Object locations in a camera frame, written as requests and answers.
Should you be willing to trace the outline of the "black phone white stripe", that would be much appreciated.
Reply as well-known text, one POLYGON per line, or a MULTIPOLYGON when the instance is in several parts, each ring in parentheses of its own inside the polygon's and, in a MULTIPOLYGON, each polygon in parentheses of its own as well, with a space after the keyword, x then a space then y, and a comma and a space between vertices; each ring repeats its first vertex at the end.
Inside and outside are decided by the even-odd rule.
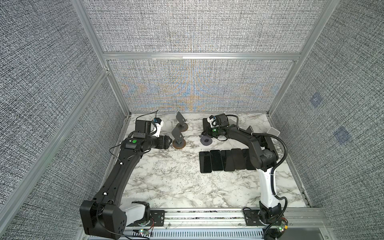
POLYGON ((207 118, 203 118, 203 132, 202 132, 202 135, 203 136, 207 136, 209 134, 209 130, 210 129, 211 129, 211 125, 208 122, 208 119, 207 118))

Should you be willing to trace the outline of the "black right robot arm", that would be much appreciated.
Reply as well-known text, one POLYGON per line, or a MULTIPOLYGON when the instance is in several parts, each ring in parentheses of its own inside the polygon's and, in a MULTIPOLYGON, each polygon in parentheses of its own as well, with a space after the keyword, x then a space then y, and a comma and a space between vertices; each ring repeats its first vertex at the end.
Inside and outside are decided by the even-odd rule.
POLYGON ((250 162, 259 173, 261 199, 259 201, 259 218, 264 225, 274 224, 284 214, 280 198, 276 193, 274 180, 279 155, 271 139, 272 135, 253 133, 236 125, 211 127, 207 119, 203 119, 203 136, 217 138, 224 136, 236 140, 249 149, 250 162))

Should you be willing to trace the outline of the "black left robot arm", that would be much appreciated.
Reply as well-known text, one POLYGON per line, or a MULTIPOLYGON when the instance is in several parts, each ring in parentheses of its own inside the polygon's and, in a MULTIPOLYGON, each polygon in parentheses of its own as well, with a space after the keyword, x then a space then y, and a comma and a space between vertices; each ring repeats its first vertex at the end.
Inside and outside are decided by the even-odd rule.
POLYGON ((167 150, 172 143, 168 135, 126 138, 121 143, 119 160, 92 200, 83 201, 80 215, 85 234, 117 240, 130 224, 148 224, 150 205, 133 201, 127 210, 120 209, 124 189, 143 155, 151 149, 167 150))

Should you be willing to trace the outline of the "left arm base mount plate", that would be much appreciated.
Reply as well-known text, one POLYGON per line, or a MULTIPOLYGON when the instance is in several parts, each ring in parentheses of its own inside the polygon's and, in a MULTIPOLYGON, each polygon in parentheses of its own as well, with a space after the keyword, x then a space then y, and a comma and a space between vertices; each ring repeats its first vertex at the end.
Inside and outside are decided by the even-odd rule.
POLYGON ((151 226, 163 227, 165 222, 165 213, 166 211, 164 210, 151 210, 149 220, 136 221, 128 225, 128 227, 144 227, 144 228, 149 228, 151 226))

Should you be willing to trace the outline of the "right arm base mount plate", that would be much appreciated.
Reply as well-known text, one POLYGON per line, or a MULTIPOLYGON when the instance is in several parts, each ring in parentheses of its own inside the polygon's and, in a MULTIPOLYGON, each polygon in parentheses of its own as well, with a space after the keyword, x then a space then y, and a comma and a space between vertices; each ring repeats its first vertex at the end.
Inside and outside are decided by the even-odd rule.
MULTIPOLYGON (((260 219, 259 210, 254 210, 250 208, 242 209, 244 220, 246 222, 246 226, 265 226, 267 227, 269 224, 263 223, 260 219)), ((285 217, 281 217, 278 221, 274 223, 274 226, 284 226, 288 225, 288 220, 285 217)))

